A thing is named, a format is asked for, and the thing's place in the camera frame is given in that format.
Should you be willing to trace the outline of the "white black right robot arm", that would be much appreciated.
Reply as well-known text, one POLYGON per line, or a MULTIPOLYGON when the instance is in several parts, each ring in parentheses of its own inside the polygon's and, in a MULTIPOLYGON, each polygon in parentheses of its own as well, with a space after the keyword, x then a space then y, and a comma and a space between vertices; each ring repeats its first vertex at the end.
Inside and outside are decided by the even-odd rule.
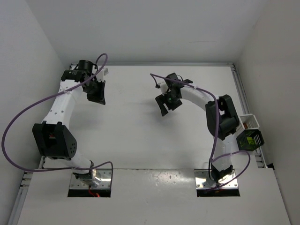
POLYGON ((161 94, 155 98, 161 115, 174 111, 187 100, 205 111, 207 128, 213 136, 213 147, 209 157, 209 178, 218 182, 233 171, 231 163, 231 137, 240 124, 232 98, 229 95, 215 96, 197 87, 193 81, 182 79, 176 73, 156 82, 161 94))

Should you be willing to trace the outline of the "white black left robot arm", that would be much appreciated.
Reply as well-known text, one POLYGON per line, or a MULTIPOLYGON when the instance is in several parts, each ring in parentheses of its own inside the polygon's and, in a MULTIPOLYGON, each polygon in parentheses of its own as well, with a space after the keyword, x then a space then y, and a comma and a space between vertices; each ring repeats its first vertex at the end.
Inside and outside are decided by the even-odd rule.
POLYGON ((38 150, 42 156, 63 162, 73 169, 81 181, 95 179, 94 163, 77 149, 77 141, 69 131, 75 104, 82 93, 90 102, 105 105, 105 76, 108 69, 98 69, 88 60, 80 60, 74 69, 64 71, 58 96, 41 123, 32 128, 38 150))

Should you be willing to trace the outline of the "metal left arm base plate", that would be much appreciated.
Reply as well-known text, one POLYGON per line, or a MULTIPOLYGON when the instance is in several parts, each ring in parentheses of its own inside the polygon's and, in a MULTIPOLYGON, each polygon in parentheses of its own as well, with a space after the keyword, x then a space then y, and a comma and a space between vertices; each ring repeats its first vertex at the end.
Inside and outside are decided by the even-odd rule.
POLYGON ((73 173, 70 179, 70 189, 103 189, 112 185, 113 172, 109 169, 93 169, 87 174, 73 173))

